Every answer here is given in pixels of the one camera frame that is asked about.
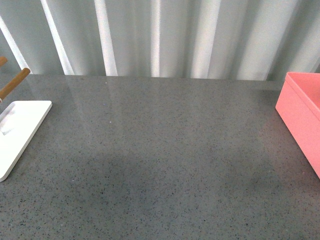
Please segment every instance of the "white tray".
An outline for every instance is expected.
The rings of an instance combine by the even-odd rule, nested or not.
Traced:
[[[51,107],[51,101],[14,101],[0,114],[0,182],[8,177]]]

